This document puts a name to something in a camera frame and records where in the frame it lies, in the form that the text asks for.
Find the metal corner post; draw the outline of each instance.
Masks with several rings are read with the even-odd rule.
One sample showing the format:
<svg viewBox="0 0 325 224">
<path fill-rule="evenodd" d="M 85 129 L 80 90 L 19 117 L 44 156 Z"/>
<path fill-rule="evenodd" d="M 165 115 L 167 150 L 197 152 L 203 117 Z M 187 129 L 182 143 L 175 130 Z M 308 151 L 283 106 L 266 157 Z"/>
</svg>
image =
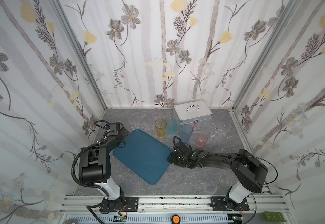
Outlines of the metal corner post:
<svg viewBox="0 0 325 224">
<path fill-rule="evenodd" d="M 102 108 L 104 110 L 107 109 L 107 106 L 105 104 L 105 101 L 102 97 L 102 95 L 100 94 L 100 90 L 94 80 L 94 76 L 93 74 L 91 73 L 90 69 L 89 69 L 89 65 L 88 63 L 86 62 L 86 59 L 85 59 L 85 56 L 84 56 L 84 53 L 79 45 L 79 42 L 78 40 L 75 38 L 75 35 L 73 33 L 73 30 L 69 24 L 69 21 L 64 13 L 64 10 L 59 2 L 59 0 L 49 0 L 50 1 L 50 4 L 52 5 L 53 7 L 53 10 L 61 24 L 61 26 L 63 27 L 64 29 L 64 32 L 66 34 L 66 36 L 68 37 L 68 41 L 70 42 L 70 45 L 71 47 L 73 48 L 76 56 L 78 57 L 79 59 L 79 62 L 80 64 L 82 65 L 83 69 L 84 69 L 84 72 L 89 80 L 89 83 L 91 85 L 91 87 L 93 88 L 93 91 L 95 93 L 95 95 L 97 96 L 97 99 L 100 103 L 100 105 L 102 106 Z"/>
<path fill-rule="evenodd" d="M 240 104 L 241 104 L 243 98 L 245 97 L 245 95 L 247 94 L 247 91 L 251 87 L 255 77 L 259 73 L 259 70 L 261 69 L 262 65 L 266 61 L 268 55 L 273 50 L 273 47 L 275 46 L 279 36 L 283 32 L 284 28 L 287 26 L 290 18 L 292 17 L 294 11 L 296 10 L 296 8 L 300 2 L 301 2 L 301 0 L 290 0 L 288 2 L 286 9 L 284 10 L 284 12 L 282 12 L 281 18 L 278 20 L 278 22 L 276 24 L 276 28 L 273 29 L 273 32 L 272 32 L 270 38 L 268 39 L 265 47 L 263 48 L 263 50 L 259 56 L 259 59 L 253 66 L 252 70 L 250 71 L 249 76 L 247 77 L 245 83 L 243 84 L 243 87 L 242 87 L 241 91 L 239 92 L 239 94 L 235 100 L 235 103 L 233 105 L 234 109 L 237 109 L 238 107 L 240 107 Z"/>
</svg>

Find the floral wallpaper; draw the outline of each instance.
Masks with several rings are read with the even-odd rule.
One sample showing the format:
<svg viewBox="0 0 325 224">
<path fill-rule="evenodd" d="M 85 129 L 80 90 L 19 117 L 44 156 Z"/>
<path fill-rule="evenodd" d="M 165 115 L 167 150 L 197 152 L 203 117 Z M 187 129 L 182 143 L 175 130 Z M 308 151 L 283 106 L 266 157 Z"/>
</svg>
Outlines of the floral wallpaper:
<svg viewBox="0 0 325 224">
<path fill-rule="evenodd" d="M 235 112 L 295 220 L 325 223 L 325 0 L 300 2 Z"/>
<path fill-rule="evenodd" d="M 232 106 L 286 0 L 60 0 L 107 106 Z"/>
<path fill-rule="evenodd" d="M 58 221 L 101 116 L 50 3 L 0 0 L 0 223 Z"/>
</svg>

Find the gray marble countertop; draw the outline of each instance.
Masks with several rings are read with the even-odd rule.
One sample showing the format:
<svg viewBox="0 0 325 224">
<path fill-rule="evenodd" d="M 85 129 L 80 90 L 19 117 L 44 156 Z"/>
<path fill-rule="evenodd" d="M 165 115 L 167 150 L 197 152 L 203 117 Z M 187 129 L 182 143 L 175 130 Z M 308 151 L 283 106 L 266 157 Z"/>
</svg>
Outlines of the gray marble countertop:
<svg viewBox="0 0 325 224">
<path fill-rule="evenodd" d="M 172 109 L 161 109 L 162 118 L 172 118 Z M 233 124 L 232 118 L 227 109 L 211 109 L 214 115 L 221 116 L 223 121 L 231 125 L 231 129 L 225 136 L 216 142 L 208 140 L 203 150 L 218 153 L 237 152 L 243 149 L 241 139 Z M 120 122 L 124 127 L 132 132 L 128 123 L 129 116 L 151 117 L 151 109 L 107 109 L 103 119 L 111 123 Z M 192 133 L 190 144 L 195 150 L 196 136 L 201 130 Z M 152 129 L 149 135 L 169 147 L 173 147 L 172 137 L 165 136 L 160 139 Z M 99 130 L 96 139 L 100 139 L 103 131 Z M 204 167 L 186 169 L 171 164 L 162 175 L 160 180 L 151 185 L 138 176 L 134 171 L 117 159 L 113 152 L 110 153 L 111 177 L 117 185 L 124 191 L 125 195 L 218 195 L 226 194 L 228 189 L 237 182 L 237 177 L 233 172 L 214 167 Z M 96 189 L 78 186 L 74 195 L 101 195 Z"/>
</svg>

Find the white case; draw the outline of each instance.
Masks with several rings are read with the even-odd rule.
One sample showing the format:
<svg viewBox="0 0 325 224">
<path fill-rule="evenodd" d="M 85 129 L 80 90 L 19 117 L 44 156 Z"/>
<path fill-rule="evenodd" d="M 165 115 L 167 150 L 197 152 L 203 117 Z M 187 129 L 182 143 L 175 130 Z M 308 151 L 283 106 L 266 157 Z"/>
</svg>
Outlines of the white case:
<svg viewBox="0 0 325 224">
<path fill-rule="evenodd" d="M 205 120 L 211 119 L 211 115 L 211 110 L 203 100 L 174 105 L 174 120 L 178 122 L 178 133 L 184 124 L 189 124 L 193 130 L 200 129 Z"/>
</svg>

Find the blue mat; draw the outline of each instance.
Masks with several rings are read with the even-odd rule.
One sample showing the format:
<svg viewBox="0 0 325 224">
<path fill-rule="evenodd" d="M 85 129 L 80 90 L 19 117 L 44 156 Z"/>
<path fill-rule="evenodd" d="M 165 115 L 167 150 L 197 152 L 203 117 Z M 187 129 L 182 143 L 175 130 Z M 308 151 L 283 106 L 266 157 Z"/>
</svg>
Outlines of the blue mat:
<svg viewBox="0 0 325 224">
<path fill-rule="evenodd" d="M 149 184 L 155 184 L 169 167 L 172 150 L 142 130 L 133 131 L 124 139 L 125 147 L 113 151 L 120 161 Z"/>
</svg>

